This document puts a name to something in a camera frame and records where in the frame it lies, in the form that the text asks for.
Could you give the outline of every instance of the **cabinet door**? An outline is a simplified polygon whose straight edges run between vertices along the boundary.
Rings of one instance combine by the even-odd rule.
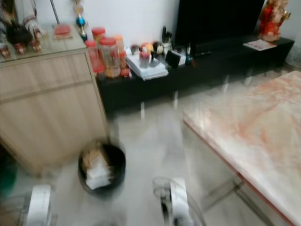
[[[36,171],[76,156],[106,136],[92,83],[0,105],[0,136]]]

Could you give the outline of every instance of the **marble table top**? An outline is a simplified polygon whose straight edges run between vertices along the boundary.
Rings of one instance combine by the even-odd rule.
[[[187,109],[184,123],[301,226],[301,72]]]

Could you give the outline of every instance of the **black tv stand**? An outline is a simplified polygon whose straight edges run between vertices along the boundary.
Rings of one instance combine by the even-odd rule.
[[[229,75],[230,81],[238,79],[237,74],[263,73],[283,65],[294,41],[281,38],[275,48],[256,51],[243,45],[212,51],[206,57],[194,59],[195,67],[181,66],[170,69],[169,75],[143,81],[134,73],[128,79],[97,80],[101,98],[107,114],[153,98],[170,95],[211,80],[220,80]]]

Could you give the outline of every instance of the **statue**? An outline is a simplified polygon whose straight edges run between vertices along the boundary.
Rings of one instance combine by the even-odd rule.
[[[14,21],[22,24],[35,39],[47,34],[37,21],[37,10],[34,0],[0,0],[1,21],[6,25]]]
[[[285,11],[288,0],[268,0],[261,14],[259,37],[265,41],[280,39],[280,26],[291,13]]]

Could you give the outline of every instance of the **wooden cabinet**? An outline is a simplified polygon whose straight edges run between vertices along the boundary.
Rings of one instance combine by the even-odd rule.
[[[1,63],[0,140],[31,173],[64,164],[107,135],[85,46]]]

